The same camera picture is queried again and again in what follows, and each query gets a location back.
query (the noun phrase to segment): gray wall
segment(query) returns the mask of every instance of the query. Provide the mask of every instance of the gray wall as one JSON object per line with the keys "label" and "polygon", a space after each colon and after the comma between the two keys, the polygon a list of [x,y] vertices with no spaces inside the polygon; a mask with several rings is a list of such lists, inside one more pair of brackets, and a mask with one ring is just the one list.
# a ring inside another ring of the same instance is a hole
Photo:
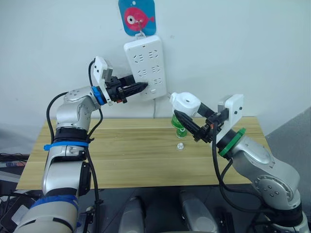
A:
{"label": "gray wall", "polygon": [[311,217],[311,108],[266,136],[273,155],[300,174],[303,210]]}
{"label": "gray wall", "polygon": [[[155,0],[155,14],[169,92],[194,93],[213,109],[243,93],[244,115],[258,116],[265,135],[310,106],[309,0]],[[117,0],[0,0],[0,134],[15,138],[0,151],[31,152],[48,103],[88,85],[95,55],[114,75],[129,74],[123,45],[132,40]],[[156,105],[157,117],[172,115],[167,98]],[[136,95],[103,112],[152,117],[153,102]]]}

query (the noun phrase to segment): pink fish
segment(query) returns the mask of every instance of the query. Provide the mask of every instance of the pink fish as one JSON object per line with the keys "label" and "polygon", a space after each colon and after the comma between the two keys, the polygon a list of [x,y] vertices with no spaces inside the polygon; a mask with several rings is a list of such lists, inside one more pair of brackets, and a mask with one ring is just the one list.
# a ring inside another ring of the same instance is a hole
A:
{"label": "pink fish", "polygon": [[155,18],[153,16],[148,18],[141,9],[137,7],[130,7],[124,12],[124,21],[129,29],[137,32],[140,30],[139,22],[141,28],[143,29],[147,25],[148,21],[154,22]]}

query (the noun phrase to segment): white cable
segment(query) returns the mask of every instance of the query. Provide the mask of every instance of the white cable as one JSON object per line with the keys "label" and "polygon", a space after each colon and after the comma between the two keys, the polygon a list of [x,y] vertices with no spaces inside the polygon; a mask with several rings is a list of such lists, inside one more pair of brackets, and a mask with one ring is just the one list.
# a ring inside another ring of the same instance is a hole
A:
{"label": "white cable", "polygon": [[153,114],[153,118],[156,117],[156,100],[154,99],[154,114]]}

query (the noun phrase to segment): green ring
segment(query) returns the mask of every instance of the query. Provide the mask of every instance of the green ring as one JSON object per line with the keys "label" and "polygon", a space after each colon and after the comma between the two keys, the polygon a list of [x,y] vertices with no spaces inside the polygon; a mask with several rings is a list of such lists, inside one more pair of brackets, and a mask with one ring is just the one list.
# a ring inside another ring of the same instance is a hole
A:
{"label": "green ring", "polygon": [[221,157],[224,157],[225,154],[239,141],[239,139],[245,134],[246,128],[240,129],[237,134],[234,136],[234,138],[226,145],[225,148],[222,149],[221,152],[219,152],[219,155]]}

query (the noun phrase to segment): power strip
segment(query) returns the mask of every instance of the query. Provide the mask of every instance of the power strip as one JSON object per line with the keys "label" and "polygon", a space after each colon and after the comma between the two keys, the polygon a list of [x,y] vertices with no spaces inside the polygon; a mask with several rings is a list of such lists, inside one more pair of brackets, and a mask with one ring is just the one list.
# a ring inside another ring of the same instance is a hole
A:
{"label": "power strip", "polygon": [[126,43],[124,51],[135,81],[149,84],[140,93],[142,100],[152,100],[166,95],[166,79],[160,37],[152,35]]}

